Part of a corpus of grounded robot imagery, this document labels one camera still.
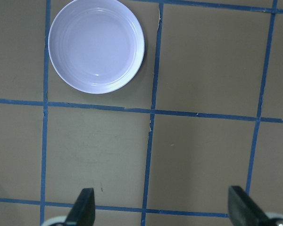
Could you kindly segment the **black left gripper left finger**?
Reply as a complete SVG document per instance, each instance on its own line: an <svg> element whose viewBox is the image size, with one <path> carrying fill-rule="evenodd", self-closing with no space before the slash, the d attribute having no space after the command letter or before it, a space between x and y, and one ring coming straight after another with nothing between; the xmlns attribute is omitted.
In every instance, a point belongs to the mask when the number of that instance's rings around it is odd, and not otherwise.
<svg viewBox="0 0 283 226"><path fill-rule="evenodd" d="M64 221L65 226L92 226L95 222L93 188L84 188Z"/></svg>

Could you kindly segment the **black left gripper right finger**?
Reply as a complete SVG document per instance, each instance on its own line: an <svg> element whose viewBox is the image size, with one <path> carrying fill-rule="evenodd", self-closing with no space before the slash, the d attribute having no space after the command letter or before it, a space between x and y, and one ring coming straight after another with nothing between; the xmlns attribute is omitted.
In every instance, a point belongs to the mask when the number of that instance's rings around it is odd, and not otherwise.
<svg viewBox="0 0 283 226"><path fill-rule="evenodd" d="M240 186L229 187L227 207L233 226L266 226L270 221Z"/></svg>

